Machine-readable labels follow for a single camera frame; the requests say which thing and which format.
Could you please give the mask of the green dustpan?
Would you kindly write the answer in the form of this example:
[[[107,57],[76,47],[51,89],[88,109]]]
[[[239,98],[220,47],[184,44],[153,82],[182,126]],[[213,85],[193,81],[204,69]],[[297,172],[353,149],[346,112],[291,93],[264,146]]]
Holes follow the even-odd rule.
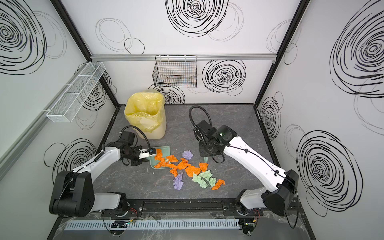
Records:
[[[161,157],[156,158],[158,150],[161,150],[162,154],[161,154]],[[171,155],[171,151],[169,146],[155,147],[155,154],[153,156],[148,157],[147,159],[150,162],[150,166],[153,169],[156,169],[155,166],[158,165],[162,159],[164,159],[166,163],[169,163],[169,160],[167,159],[167,157],[170,155]]]

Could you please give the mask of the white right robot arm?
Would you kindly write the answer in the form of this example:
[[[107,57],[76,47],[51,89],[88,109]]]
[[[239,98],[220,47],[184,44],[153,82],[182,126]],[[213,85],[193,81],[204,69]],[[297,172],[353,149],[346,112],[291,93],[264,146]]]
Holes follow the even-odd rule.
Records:
[[[201,106],[189,109],[194,134],[199,141],[200,155],[204,158],[230,157],[245,167],[262,184],[255,190],[242,190],[235,200],[237,211],[245,215],[251,210],[267,208],[274,214],[286,217],[288,208],[297,196],[299,175],[294,170],[284,170],[254,151],[234,130],[226,125],[215,128],[211,120],[195,123],[194,109],[207,111]]]

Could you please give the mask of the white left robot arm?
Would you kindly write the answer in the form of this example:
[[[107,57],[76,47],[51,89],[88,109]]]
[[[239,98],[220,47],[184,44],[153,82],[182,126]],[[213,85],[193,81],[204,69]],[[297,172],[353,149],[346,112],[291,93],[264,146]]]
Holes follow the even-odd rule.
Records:
[[[136,134],[126,126],[120,131],[118,140],[102,147],[92,159],[71,171],[61,171],[55,179],[49,204],[49,212],[62,218],[85,217],[89,213],[117,210],[126,214],[129,203],[124,193],[101,193],[94,191],[94,181],[112,164],[129,160],[131,165],[141,164],[148,157],[156,155],[156,149],[138,127],[147,147],[134,144]]]

